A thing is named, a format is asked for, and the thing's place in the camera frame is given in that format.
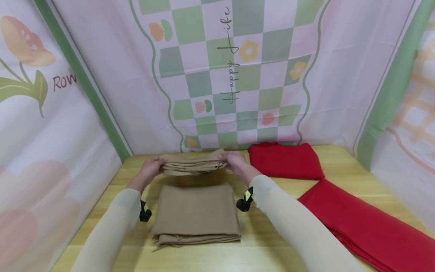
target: folded cloth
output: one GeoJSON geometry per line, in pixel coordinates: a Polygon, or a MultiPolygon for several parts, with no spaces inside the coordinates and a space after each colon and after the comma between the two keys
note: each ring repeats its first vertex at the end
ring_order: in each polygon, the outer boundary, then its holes
{"type": "Polygon", "coordinates": [[[352,253],[381,272],[434,272],[435,240],[326,179],[303,194],[307,207],[352,253]]]}
{"type": "Polygon", "coordinates": [[[248,152],[251,165],[266,176],[313,180],[325,177],[319,158],[308,143],[290,146],[265,142],[253,144],[248,152]]]}
{"type": "Polygon", "coordinates": [[[166,159],[163,165],[163,174],[171,176],[199,175],[227,166],[219,159],[224,154],[223,149],[216,150],[202,157],[182,157],[176,155],[162,155],[166,159]]]}
{"type": "Polygon", "coordinates": [[[164,245],[224,243],[241,238],[230,185],[180,188],[164,185],[151,230],[164,245]]]}

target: plaid pattern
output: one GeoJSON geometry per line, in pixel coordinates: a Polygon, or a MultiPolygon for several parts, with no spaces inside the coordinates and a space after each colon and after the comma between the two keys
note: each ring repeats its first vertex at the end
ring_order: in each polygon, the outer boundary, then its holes
{"type": "Polygon", "coordinates": [[[407,154],[413,154],[410,150],[426,150],[430,155],[435,155],[434,30],[435,21],[430,21],[425,35],[432,35],[432,37],[427,39],[427,42],[423,43],[416,52],[416,63],[408,93],[388,128],[407,154]]]}
{"type": "Polygon", "coordinates": [[[184,149],[291,141],[323,1],[139,0],[184,149]]]}

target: green leaf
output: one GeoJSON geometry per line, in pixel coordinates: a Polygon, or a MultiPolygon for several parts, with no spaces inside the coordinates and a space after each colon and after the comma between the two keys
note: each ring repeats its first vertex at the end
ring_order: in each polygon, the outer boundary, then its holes
{"type": "Polygon", "coordinates": [[[15,95],[32,96],[33,86],[10,78],[0,77],[0,103],[15,95]]]}
{"type": "Polygon", "coordinates": [[[211,109],[212,109],[212,105],[211,105],[210,100],[206,99],[206,100],[204,101],[204,104],[205,104],[205,111],[206,111],[206,112],[210,112],[211,109]]]}
{"type": "Polygon", "coordinates": [[[35,82],[32,87],[32,97],[34,97],[39,102],[39,111],[42,115],[42,105],[44,104],[45,98],[47,97],[48,83],[41,71],[36,70],[35,82]]]}
{"type": "Polygon", "coordinates": [[[166,41],[170,41],[172,39],[172,27],[171,24],[165,20],[162,19],[162,21],[160,21],[160,24],[162,25],[163,31],[164,31],[164,39],[166,41]]]}

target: green border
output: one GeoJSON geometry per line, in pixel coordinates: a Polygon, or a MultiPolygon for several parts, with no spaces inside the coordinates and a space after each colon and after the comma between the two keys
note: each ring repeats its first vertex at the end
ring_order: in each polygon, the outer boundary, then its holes
{"type": "Polygon", "coordinates": [[[169,119],[169,123],[171,124],[171,126],[180,134],[181,136],[181,141],[180,141],[180,152],[183,152],[183,141],[184,141],[184,136],[181,133],[181,131],[179,131],[174,123],[172,122],[172,118],[171,118],[171,108],[172,108],[172,102],[171,102],[171,98],[169,97],[169,95],[163,90],[163,88],[160,86],[159,81],[157,80],[157,76],[156,76],[156,69],[155,69],[155,63],[156,63],[156,48],[154,46],[153,41],[151,40],[150,36],[148,36],[148,34],[145,32],[144,28],[141,26],[139,19],[137,18],[136,12],[134,11],[134,6],[133,6],[133,1],[129,0],[130,3],[130,8],[131,8],[131,13],[133,14],[134,17],[134,21],[136,22],[137,26],[139,27],[140,31],[142,32],[142,34],[145,36],[145,38],[150,42],[151,48],[153,50],[153,59],[151,60],[151,71],[153,72],[153,78],[154,78],[154,82],[156,83],[157,87],[159,87],[159,90],[163,93],[163,95],[166,97],[169,106],[167,108],[167,117],[169,119]]]}
{"type": "Polygon", "coordinates": [[[308,91],[307,85],[306,85],[306,80],[307,80],[307,76],[310,73],[311,69],[314,67],[314,65],[316,64],[316,60],[317,57],[319,56],[319,52],[320,52],[320,38],[321,38],[321,24],[322,24],[322,18],[323,15],[325,13],[326,8],[328,7],[329,3],[331,2],[331,0],[328,0],[326,2],[326,4],[324,5],[320,16],[319,16],[319,22],[317,23],[317,35],[318,35],[318,39],[317,39],[317,49],[316,49],[316,54],[314,55],[314,59],[313,62],[311,63],[310,67],[308,68],[307,72],[305,73],[304,79],[302,81],[302,87],[305,91],[305,94],[307,95],[307,106],[305,107],[305,112],[302,115],[302,117],[299,119],[298,124],[296,125],[296,131],[299,135],[299,141],[297,145],[300,145],[303,141],[303,137],[302,137],[302,133],[299,130],[299,127],[303,121],[303,119],[305,118],[305,116],[307,116],[308,110],[310,108],[310,103],[311,103],[311,96],[310,96],[310,92],[308,91]]]}
{"type": "Polygon", "coordinates": [[[421,1],[397,50],[397,54],[361,133],[356,150],[356,158],[368,170],[371,167],[371,159],[376,143],[392,121],[408,90],[411,73],[414,68],[415,51],[420,44],[426,24],[433,11],[434,2],[435,0],[421,1]]]}
{"type": "Polygon", "coordinates": [[[78,60],[73,48],[68,42],[68,39],[65,33],[62,31],[56,17],[53,15],[50,7],[47,4],[46,0],[33,0],[37,9],[41,13],[44,21],[46,22],[48,28],[50,29],[54,39],[59,45],[62,53],[65,55],[71,69],[76,74],[77,80],[80,83],[82,89],[86,93],[90,102],[92,103],[95,111],[97,112],[99,118],[101,119],[101,123],[103,124],[110,141],[115,147],[116,152],[118,153],[119,158],[122,162],[130,157],[129,149],[124,145],[124,142],[121,136],[118,134],[116,129],[116,125],[112,122],[109,114],[104,108],[103,102],[98,97],[96,90],[92,86],[91,81],[89,80],[86,71],[83,69],[80,61],[78,60]]]}

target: wooden table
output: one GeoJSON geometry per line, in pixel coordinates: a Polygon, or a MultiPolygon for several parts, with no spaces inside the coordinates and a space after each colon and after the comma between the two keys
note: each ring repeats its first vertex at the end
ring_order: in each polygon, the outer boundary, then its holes
{"type": "MultiPolygon", "coordinates": [[[[432,235],[378,179],[366,171],[344,148],[335,145],[315,146],[326,178],[349,193],[361,198],[415,228],[432,235]]],[[[189,153],[184,156],[200,156],[189,153]]],[[[147,156],[129,158],[90,212],[77,234],[69,243],[52,271],[69,271],[88,235],[107,210],[116,194],[137,174],[147,156]]],[[[315,181],[274,178],[281,188],[294,197],[307,191],[315,181]]],[[[163,184],[210,184],[228,182],[234,188],[234,198],[244,194],[245,185],[228,170],[218,170],[204,176],[167,177],[160,175],[145,189],[142,198],[155,214],[163,184]]],[[[164,248],[151,252],[150,230],[155,216],[148,223],[138,222],[126,237],[114,271],[306,271],[297,252],[275,231],[268,218],[255,207],[239,212],[241,242],[191,245],[164,248]]],[[[363,264],[367,271],[375,271],[363,264]]]]}

